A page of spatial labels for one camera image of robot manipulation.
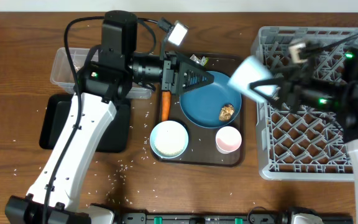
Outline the yellow green snack wrapper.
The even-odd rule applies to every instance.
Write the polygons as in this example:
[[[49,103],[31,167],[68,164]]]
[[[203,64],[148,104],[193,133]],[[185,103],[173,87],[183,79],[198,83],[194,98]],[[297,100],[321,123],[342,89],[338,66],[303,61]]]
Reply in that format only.
[[[202,57],[197,57],[195,54],[193,54],[190,59],[194,62],[196,62],[197,64],[200,64],[201,66],[205,66],[208,63],[209,58],[202,56]]]

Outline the orange carrot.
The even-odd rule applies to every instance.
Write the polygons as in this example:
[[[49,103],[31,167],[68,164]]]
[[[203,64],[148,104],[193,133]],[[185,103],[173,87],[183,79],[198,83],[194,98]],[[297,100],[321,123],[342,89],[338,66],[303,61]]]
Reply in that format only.
[[[169,91],[162,92],[162,115],[161,120],[167,121],[170,114],[170,105],[171,105],[172,94]]]

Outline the dark blue plate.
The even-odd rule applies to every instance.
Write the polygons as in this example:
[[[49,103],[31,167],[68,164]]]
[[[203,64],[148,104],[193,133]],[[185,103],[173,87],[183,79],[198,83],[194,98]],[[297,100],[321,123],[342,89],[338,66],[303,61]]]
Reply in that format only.
[[[229,76],[215,71],[209,73],[214,76],[214,82],[181,95],[180,106],[183,114],[197,126],[221,128],[236,119],[242,107],[242,97],[227,85]],[[219,114],[225,105],[232,105],[234,114],[228,121],[221,121]]]

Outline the brown food scrap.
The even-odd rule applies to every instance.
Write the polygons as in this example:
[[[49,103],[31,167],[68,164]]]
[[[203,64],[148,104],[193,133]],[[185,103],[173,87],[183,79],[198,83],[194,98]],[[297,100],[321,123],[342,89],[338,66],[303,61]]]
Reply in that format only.
[[[220,121],[229,121],[235,112],[235,108],[231,104],[224,105],[219,112]]]

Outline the light blue bowl with rice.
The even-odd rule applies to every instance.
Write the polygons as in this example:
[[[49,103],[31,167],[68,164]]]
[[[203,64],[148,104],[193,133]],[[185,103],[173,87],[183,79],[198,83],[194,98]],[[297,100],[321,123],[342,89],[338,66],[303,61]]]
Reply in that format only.
[[[163,121],[150,134],[150,147],[162,159],[180,156],[187,149],[188,143],[188,131],[176,121]]]

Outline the white cup pink inside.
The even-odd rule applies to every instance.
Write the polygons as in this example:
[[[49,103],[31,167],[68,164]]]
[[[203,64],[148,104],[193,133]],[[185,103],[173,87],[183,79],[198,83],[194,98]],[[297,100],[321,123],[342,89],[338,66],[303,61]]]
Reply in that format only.
[[[236,128],[225,126],[217,131],[215,142],[220,153],[229,154],[240,148],[242,136]]]

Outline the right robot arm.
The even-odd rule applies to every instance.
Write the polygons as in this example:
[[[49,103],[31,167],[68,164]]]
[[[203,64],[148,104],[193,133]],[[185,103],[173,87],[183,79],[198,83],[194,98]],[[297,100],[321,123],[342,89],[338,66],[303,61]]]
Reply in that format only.
[[[344,58],[343,83],[315,79],[315,56],[310,55],[305,68],[274,70],[279,77],[252,82],[250,89],[275,107],[287,104],[296,111],[305,105],[335,113],[352,162],[358,223],[358,45],[349,47]]]

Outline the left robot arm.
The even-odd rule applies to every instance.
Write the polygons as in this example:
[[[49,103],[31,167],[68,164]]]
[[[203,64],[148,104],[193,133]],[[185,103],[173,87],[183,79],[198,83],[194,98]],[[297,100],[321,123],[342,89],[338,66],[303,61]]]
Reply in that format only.
[[[10,223],[113,223],[114,212],[92,204],[79,211],[80,193],[96,148],[134,83],[173,95],[209,85],[212,74],[178,52],[138,53],[137,27],[150,20],[127,11],[102,19],[101,43],[92,47],[80,69],[73,69],[75,92],[57,143],[26,196],[9,198]]]

